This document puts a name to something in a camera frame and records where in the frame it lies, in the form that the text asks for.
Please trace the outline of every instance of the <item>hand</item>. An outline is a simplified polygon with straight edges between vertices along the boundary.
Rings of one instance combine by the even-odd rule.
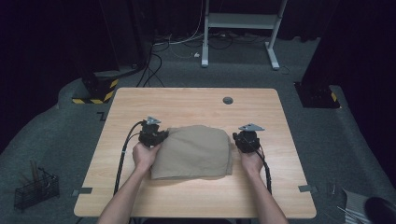
[[[137,143],[136,146],[134,146],[134,151],[132,152],[135,169],[143,170],[145,172],[148,171],[154,163],[160,147],[161,144],[155,147],[146,147],[143,143]]]
[[[259,175],[262,170],[262,159],[256,152],[243,153],[239,150],[241,155],[242,167],[248,175]]]

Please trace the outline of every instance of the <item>dark background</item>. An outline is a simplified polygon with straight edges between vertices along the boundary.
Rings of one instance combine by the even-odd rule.
[[[92,11],[99,8],[100,2],[91,2],[86,16],[99,15],[101,20],[100,13]],[[158,35],[178,37],[195,31],[201,1],[153,2]],[[342,87],[369,147],[396,186],[393,2],[346,0],[338,4],[336,0],[289,0],[278,37],[300,36],[303,41],[322,37],[309,65],[316,71],[312,83]],[[29,120],[56,105],[58,92],[65,84],[80,76],[64,43],[61,1],[8,0],[1,5],[0,151],[3,151]],[[236,0],[211,1],[213,11],[221,12],[275,13],[278,6],[277,0],[249,0],[242,5]],[[101,22],[98,27],[104,28]]]

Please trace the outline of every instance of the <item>person's left hand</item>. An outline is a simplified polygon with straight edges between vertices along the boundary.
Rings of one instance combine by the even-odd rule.
[[[151,165],[155,162],[155,158],[160,147],[161,144],[155,147],[146,147],[143,143],[137,143],[136,146],[134,146],[134,151],[132,152],[135,169],[140,169],[145,172],[148,171]]]

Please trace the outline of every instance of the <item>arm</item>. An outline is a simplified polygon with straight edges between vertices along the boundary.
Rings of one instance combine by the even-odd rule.
[[[242,167],[255,193],[255,204],[259,214],[261,224],[282,224],[289,223],[277,205],[275,199],[268,191],[260,177],[260,170],[263,167],[260,157],[252,153],[241,153]]]
[[[141,143],[134,146],[134,171],[107,204],[97,223],[128,223],[140,184],[154,163],[160,147],[147,148]]]

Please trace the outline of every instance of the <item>yellow and black hazard tape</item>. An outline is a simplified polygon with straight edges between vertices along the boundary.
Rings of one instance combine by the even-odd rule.
[[[110,86],[108,88],[108,90],[106,90],[106,92],[104,92],[106,95],[105,97],[103,97],[103,99],[99,99],[99,98],[73,98],[72,101],[75,104],[78,105],[84,105],[84,104],[96,104],[96,105],[100,105],[100,104],[106,104],[110,101],[111,97],[114,94],[114,90],[116,88],[117,83],[119,82],[118,79],[113,80],[110,83]]]

